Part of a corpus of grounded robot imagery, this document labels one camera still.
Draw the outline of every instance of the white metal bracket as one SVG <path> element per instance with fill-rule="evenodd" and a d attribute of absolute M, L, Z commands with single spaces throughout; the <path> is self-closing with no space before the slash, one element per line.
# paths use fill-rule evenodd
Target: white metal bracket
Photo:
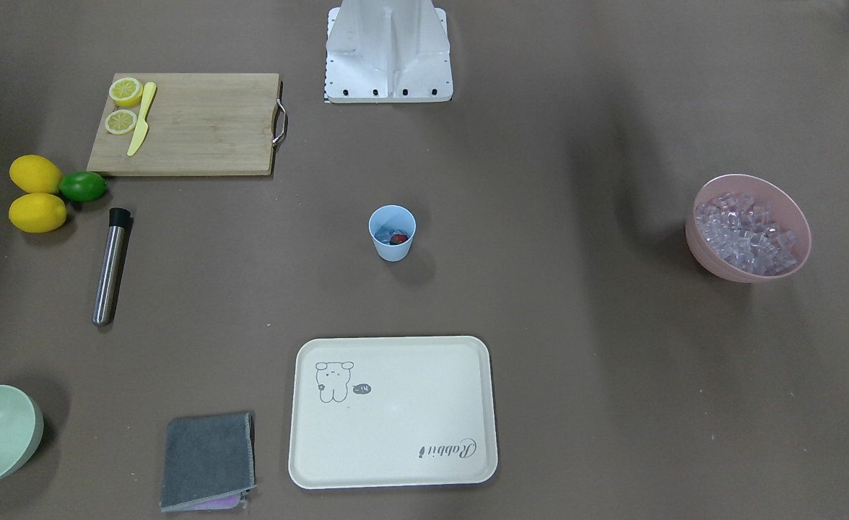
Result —
<path fill-rule="evenodd" d="M 450 101 L 447 13 L 431 0 L 344 0 L 328 13 L 325 98 L 332 103 Z"/>

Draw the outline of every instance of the bowl of ice cubes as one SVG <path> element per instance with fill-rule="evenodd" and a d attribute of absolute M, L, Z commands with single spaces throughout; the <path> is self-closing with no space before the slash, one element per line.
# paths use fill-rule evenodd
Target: bowl of ice cubes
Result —
<path fill-rule="evenodd" d="M 721 175 L 701 188 L 685 234 L 701 266 L 744 283 L 791 276 L 813 246 L 797 203 L 774 184 L 744 174 Z"/>

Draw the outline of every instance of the white tray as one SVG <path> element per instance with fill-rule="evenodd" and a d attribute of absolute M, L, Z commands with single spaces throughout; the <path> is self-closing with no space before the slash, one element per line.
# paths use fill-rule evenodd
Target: white tray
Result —
<path fill-rule="evenodd" d="M 301 488 L 477 484 L 497 465 L 481 340 L 313 339 L 296 356 L 289 476 Z"/>

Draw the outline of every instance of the black cap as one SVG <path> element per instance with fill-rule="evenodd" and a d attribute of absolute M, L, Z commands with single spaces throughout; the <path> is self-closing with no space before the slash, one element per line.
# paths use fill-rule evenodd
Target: black cap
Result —
<path fill-rule="evenodd" d="M 121 207 L 111 207 L 110 208 L 110 226 L 117 226 L 119 228 L 128 228 L 130 227 L 130 210 L 123 209 Z"/>

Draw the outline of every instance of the cutting board handle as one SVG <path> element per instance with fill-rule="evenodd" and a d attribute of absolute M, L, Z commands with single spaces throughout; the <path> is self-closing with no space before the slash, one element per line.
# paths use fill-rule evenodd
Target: cutting board handle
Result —
<path fill-rule="evenodd" d="M 277 129 L 277 119 L 280 118 L 280 114 L 283 114 L 283 129 L 271 140 L 270 144 L 273 148 L 277 148 L 277 145 L 287 137 L 287 110 L 283 108 L 283 103 L 280 102 L 280 99 L 277 99 L 277 115 L 274 118 L 275 131 Z"/>

